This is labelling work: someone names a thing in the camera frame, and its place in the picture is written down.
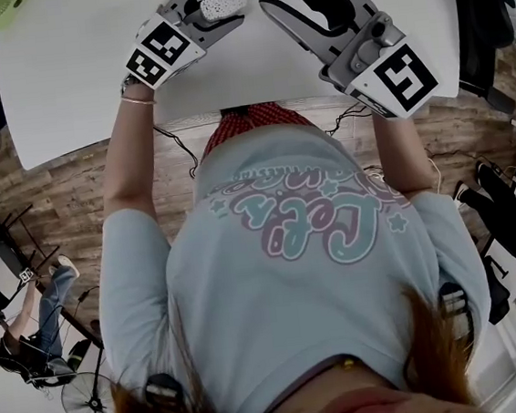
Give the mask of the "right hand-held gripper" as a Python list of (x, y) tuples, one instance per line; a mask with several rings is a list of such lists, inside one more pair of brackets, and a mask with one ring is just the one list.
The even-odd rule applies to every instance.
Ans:
[[(438, 88), (416, 41), (394, 26), (390, 15), (377, 13), (371, 0), (303, 1), (325, 17), (327, 27), (286, 2), (258, 0), (269, 19), (325, 64), (320, 77), (337, 91), (383, 118), (409, 119)], [(331, 34), (349, 31), (359, 33), (342, 52), (338, 36)]]

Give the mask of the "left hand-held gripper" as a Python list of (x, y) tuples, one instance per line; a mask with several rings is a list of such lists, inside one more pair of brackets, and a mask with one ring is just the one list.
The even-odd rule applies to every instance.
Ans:
[(125, 68), (142, 84), (156, 90), (206, 54), (244, 22), (235, 15), (207, 26), (198, 0), (169, 0), (138, 30)]

